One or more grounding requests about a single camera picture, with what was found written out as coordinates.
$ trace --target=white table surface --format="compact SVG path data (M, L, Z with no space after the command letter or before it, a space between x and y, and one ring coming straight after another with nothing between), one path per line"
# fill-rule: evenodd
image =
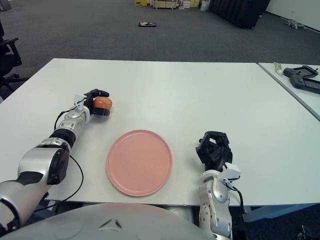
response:
M70 201L198 205L204 168L195 147L206 131L220 131L242 171L235 186L245 205L320 202L319 121L255 63L55 58L0 104L0 181L16 179L20 159L52 133L61 110L94 88L110 92L113 106L107 120L91 116L72 149L84 183ZM105 168L113 142L136 129L158 133L173 156L168 182L144 197L118 191ZM49 198L68 197L80 180L70 159Z
M285 68L299 68L303 64L284 64L281 63L282 70ZM308 109L319 121L320 121L320 94L297 89L292 86L290 79L285 75L279 75L276 73L275 65L273 63L260 62L259 66L262 67L267 73L275 79L281 86L283 86L295 99L297 99L306 109ZM320 66L309 65L313 69L320 71ZM311 79L320 81L320 75L312 77Z

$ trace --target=white bag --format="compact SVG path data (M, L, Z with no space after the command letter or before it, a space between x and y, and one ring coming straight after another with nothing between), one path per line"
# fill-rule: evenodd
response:
M210 0L203 0L200 7L200 11L205 12L209 10L209 5L210 5Z

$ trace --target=yellow box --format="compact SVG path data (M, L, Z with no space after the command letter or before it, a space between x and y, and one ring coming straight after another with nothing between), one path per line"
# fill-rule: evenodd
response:
M147 6L147 0L135 0L136 6Z
M199 7L199 1L200 0L191 0L190 1L190 7L191 8L198 8Z

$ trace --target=white wall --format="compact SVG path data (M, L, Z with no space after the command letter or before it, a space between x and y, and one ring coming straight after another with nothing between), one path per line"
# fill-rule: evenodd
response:
M320 0L270 0L266 11L320 31Z

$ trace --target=gray carpet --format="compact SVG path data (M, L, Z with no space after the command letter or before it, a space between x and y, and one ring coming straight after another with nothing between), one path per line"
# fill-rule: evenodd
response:
M133 0L10 4L11 10L1 12L1 21L6 38L19 37L16 45L23 64L14 72L21 77L32 76L52 58L320 64L319 33L295 30L268 13L254 29L241 29L212 12L137 7ZM156 22L157 27L138 27L142 21ZM237 216L234 209L231 213ZM245 230L248 240L294 240L298 227L307 224L319 238L319 215L316 205L239 224L237 229Z

